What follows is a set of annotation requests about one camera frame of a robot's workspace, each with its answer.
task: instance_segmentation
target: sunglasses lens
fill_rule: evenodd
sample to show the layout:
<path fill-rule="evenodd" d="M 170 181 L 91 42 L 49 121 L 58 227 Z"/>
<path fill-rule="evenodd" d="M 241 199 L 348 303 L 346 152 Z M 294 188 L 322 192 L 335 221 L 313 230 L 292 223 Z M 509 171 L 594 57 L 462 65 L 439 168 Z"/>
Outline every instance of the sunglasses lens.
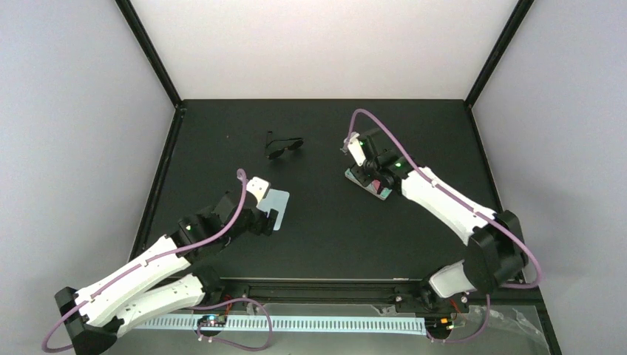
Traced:
<path fill-rule="evenodd" d="M 302 141 L 295 141 L 294 143 L 292 143 L 291 146 L 288 147 L 288 149 L 296 150 L 296 149 L 300 148 L 301 145 L 302 145 Z"/>
<path fill-rule="evenodd" d="M 268 159 L 272 160 L 272 159 L 277 159 L 278 157 L 281 156 L 281 154 L 283 154 L 284 150 L 275 150 L 274 152 L 266 155 L 266 157 L 268 157 Z"/>

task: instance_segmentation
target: led strip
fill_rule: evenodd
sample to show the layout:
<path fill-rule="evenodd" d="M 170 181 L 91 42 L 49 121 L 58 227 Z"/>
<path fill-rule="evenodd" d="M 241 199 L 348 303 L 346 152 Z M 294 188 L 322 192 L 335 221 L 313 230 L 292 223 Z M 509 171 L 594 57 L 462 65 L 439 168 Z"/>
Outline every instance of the led strip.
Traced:
<path fill-rule="evenodd" d="M 153 318 L 135 329 L 195 330 L 204 314 L 167 314 Z M 273 331 L 316 333 L 389 333 L 427 335 L 424 318 L 401 317 L 299 317 L 271 316 Z M 202 327 L 204 331 L 267 331 L 265 316 L 227 317 L 224 327 Z"/>

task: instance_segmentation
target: gray wall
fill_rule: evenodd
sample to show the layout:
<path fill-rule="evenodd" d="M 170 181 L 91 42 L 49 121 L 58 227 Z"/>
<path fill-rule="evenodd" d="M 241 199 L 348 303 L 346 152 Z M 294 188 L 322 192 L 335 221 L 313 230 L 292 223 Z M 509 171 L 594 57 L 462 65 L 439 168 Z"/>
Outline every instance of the gray wall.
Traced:
<path fill-rule="evenodd" d="M 536 1 L 475 106 L 565 354 L 627 348 L 625 18 L 621 0 Z"/>
<path fill-rule="evenodd" d="M 129 256 L 174 110 L 114 1 L 3 1 L 0 48 L 0 354 L 40 354 Z"/>

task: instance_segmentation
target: black frame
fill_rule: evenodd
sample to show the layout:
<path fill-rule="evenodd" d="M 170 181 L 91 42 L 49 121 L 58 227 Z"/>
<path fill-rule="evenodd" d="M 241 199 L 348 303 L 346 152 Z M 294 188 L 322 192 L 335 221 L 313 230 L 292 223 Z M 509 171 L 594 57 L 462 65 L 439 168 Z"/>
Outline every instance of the black frame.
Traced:
<path fill-rule="evenodd" d="M 185 101 L 181 100 L 177 93 L 171 78 L 169 77 L 163 62 L 160 60 L 157 51 L 148 37 L 148 33 L 141 24 L 134 7 L 130 0 L 116 0 L 124 18 L 128 22 L 132 32 L 135 34 L 139 45 L 146 54 L 148 61 L 152 65 L 155 74 L 163 85 L 168 94 L 172 105 L 175 107 L 172 125 L 168 132 L 165 146 L 155 179 L 150 189 L 149 197 L 146 202 L 146 208 L 141 218 L 137 237 L 133 243 L 131 258 L 140 253 L 143 240 L 148 236 L 152 220 L 155 216 L 155 207 L 159 201 L 159 195 L 166 173 L 168 171 L 170 158 L 176 145 L 178 132 L 185 117 Z M 498 37 L 492 52 L 489 54 L 483 68 L 481 69 L 472 89 L 464 100 L 467 113 L 472 119 L 472 128 L 474 130 L 477 142 L 480 144 L 483 152 L 483 160 L 487 173 L 490 176 L 490 183 L 494 189 L 498 203 L 498 211 L 503 211 L 503 206 L 496 192 L 492 172 L 489 170 L 489 164 L 483 144 L 479 135 L 475 118 L 472 115 L 474 107 L 481 91 L 486 86 L 489 77 L 494 72 L 498 62 L 500 61 L 505 49 L 514 37 L 516 30 L 522 23 L 529 8 L 533 4 L 533 0 L 519 0 L 516 4 L 512 15 L 509 17 L 501 35 Z M 390 290 L 392 294 L 403 293 L 403 290 L 412 288 L 419 280 L 411 281 L 390 281 L 390 282 L 353 282 L 353 281 L 282 281 L 282 280 L 224 280 L 226 290 L 230 294 L 242 295 L 246 294 L 263 302 L 315 302 L 315 303 L 333 303 L 333 304 L 356 304 L 370 303 L 377 305 L 390 304 Z M 495 292 L 492 297 L 494 305 L 533 305 L 536 307 L 540 323 L 549 343 L 549 350 L 553 355 L 561 355 L 560 347 L 553 330 L 549 314 L 546 311 L 542 294 L 538 288 L 532 290 L 512 290 L 501 289 Z M 482 305 L 485 299 L 479 295 L 470 295 L 469 304 Z"/>

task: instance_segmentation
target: white backdrop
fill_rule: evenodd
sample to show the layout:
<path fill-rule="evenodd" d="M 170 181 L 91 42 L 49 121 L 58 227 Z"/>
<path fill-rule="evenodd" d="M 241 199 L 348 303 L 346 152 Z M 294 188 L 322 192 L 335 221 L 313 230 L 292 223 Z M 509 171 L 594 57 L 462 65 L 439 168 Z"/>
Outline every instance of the white backdrop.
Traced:
<path fill-rule="evenodd" d="M 182 98 L 465 98 L 515 0 L 134 0 Z"/>

